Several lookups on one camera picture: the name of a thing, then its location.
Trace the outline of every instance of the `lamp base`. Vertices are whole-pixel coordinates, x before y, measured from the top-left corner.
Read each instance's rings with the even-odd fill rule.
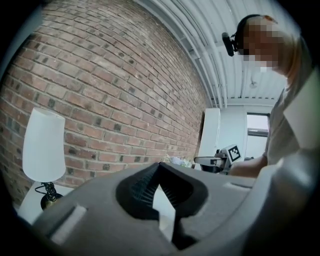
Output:
[[[63,197],[62,194],[56,193],[56,194],[55,194],[55,198],[56,198],[55,201],[50,201],[50,200],[48,199],[47,195],[45,194],[45,195],[42,197],[41,202],[40,202],[40,205],[41,205],[42,210],[44,210],[44,209],[46,209],[46,208],[54,205],[54,204],[58,201],[58,199],[59,199],[59,198],[62,198],[62,197]]]

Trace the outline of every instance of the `white ceiling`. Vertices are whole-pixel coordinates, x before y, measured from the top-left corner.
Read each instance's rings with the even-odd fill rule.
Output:
[[[285,31],[299,33],[273,0],[135,0],[155,15],[189,54],[212,106],[273,106],[286,79],[275,72],[252,72],[242,57],[228,56],[222,33],[236,32],[249,14],[269,15]]]

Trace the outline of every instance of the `window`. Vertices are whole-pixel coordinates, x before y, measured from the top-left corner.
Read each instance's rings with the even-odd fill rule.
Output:
[[[246,158],[258,158],[266,148],[269,133],[269,114],[247,114]]]

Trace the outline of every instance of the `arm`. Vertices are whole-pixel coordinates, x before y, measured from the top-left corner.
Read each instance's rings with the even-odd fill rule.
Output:
[[[256,178],[260,170],[267,164],[268,160],[264,155],[249,161],[235,162],[229,171],[229,175]]]

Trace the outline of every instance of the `white lamp shade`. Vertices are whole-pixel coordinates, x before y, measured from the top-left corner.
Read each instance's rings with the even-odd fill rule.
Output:
[[[64,156],[65,118],[35,107],[23,143],[22,168],[37,182],[53,182],[66,171]]]

